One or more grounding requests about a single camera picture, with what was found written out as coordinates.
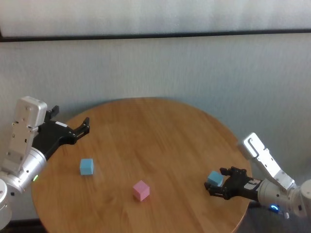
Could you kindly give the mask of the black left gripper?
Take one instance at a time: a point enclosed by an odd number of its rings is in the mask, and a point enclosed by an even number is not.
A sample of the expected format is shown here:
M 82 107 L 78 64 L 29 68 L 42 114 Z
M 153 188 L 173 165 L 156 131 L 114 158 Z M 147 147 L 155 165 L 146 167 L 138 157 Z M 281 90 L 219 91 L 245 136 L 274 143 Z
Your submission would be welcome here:
M 41 152 L 46 160 L 62 145 L 74 145 L 79 139 L 89 134 L 90 119 L 86 117 L 76 129 L 71 129 L 63 123 L 51 121 L 59 113 L 59 106 L 55 105 L 45 114 L 45 122 L 39 127 L 39 133 L 33 140 L 32 147 Z

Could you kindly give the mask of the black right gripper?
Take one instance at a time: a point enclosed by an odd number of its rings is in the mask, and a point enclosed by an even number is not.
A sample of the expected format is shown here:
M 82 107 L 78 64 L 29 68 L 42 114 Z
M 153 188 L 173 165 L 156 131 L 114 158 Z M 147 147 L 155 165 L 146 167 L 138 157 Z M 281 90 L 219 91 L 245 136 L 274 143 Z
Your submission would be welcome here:
M 204 187 L 211 196 L 220 197 L 225 200 L 239 196 L 257 202 L 259 201 L 258 188 L 262 180 L 248 177 L 246 169 L 239 169 L 233 166 L 230 168 L 221 167 L 220 173 L 223 176 L 228 176 L 222 187 L 204 182 Z

